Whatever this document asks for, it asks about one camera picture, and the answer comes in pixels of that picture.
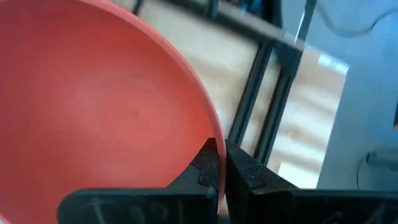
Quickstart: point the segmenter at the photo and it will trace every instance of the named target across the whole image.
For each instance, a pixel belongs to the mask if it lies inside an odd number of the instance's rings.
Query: plastic part
[[[105,1],[0,0],[0,214],[55,223],[86,188],[164,188],[209,137],[215,109],[182,56]]]

